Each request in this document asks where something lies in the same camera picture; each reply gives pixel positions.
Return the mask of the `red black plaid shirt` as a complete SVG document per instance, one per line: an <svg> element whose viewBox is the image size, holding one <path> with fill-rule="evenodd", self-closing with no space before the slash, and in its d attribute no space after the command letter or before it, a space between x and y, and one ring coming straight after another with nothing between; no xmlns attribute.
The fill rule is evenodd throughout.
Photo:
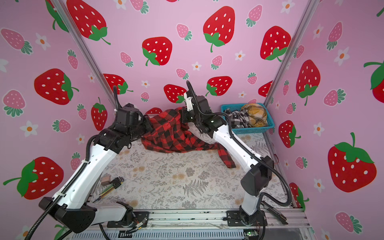
<svg viewBox="0 0 384 240"><path fill-rule="evenodd" d="M166 110L150 118L154 130L141 137L145 149L159 153L217 150L226 167L235 168L235 162L221 144L208 144L189 131L188 124L181 122L180 110Z"/></svg>

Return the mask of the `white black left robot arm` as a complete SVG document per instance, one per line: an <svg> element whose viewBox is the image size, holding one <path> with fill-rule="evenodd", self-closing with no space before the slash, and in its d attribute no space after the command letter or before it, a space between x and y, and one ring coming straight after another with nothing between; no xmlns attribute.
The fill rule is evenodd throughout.
<svg viewBox="0 0 384 240"><path fill-rule="evenodd" d="M149 117L143 115L132 104L121 106L117 87L113 88L116 116L112 125L92 136L86 146L86 157L66 184L52 198L43 198L40 207L42 215L30 228L26 236L30 240L48 216L63 224L69 233L81 233L93 225L116 222L123 227L133 227L133 208L122 202L106 207L91 207L87 204L93 188L106 166L124 147L153 131Z"/></svg>

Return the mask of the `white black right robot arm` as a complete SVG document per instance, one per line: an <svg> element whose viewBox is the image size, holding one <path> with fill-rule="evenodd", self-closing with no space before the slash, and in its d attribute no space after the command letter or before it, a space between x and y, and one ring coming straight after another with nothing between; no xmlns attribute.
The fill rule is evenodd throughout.
<svg viewBox="0 0 384 240"><path fill-rule="evenodd" d="M186 106L182 109L182 122L194 123L200 133L209 135L215 142L221 144L245 172L241 180L245 196L236 221L242 222L245 226L265 222L265 213L261 209L261 206L264 206L286 225L287 218L263 200L263 198L269 198L282 207L287 207L292 203L290 187L282 175L276 171L274 161L269 156L262 157L248 147L234 134L226 114L213 113L207 99L204 96L197 96L190 82L187 82L187 87L188 91L183 94ZM265 188L272 179L272 175L276 175L280 179L287 192L285 202L265 193Z"/></svg>

